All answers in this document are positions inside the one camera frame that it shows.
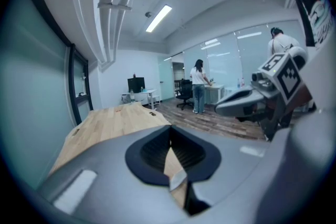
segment woman with long black hair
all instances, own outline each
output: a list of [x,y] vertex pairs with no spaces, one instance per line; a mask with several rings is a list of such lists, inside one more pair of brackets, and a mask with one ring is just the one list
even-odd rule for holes
[[211,82],[205,76],[203,61],[197,60],[195,66],[190,71],[190,77],[193,80],[194,110],[195,114],[204,112],[204,81],[210,86]]

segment black monitor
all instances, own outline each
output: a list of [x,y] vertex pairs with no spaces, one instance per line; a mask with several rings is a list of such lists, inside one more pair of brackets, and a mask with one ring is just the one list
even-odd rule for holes
[[128,90],[133,90],[134,93],[141,92],[141,87],[145,89],[144,78],[131,78],[128,79]]

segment chair base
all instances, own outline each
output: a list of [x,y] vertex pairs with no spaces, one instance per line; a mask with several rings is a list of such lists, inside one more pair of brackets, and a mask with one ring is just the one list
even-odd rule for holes
[[192,108],[194,108],[194,103],[193,103],[193,102],[190,102],[190,101],[187,101],[187,100],[183,100],[183,103],[181,103],[181,104],[177,104],[176,107],[178,108],[179,105],[182,106],[182,107],[181,107],[181,110],[183,110],[184,107],[185,107],[186,105],[189,105],[189,106],[191,106]]

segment bottle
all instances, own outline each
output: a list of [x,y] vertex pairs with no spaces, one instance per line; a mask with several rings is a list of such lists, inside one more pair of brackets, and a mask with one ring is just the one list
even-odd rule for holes
[[131,103],[135,102],[135,96],[133,90],[130,91]]

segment blue jeans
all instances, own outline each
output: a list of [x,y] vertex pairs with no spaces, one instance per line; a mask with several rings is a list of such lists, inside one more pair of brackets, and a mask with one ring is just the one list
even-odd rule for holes
[[204,84],[193,85],[194,112],[203,113],[204,111]]

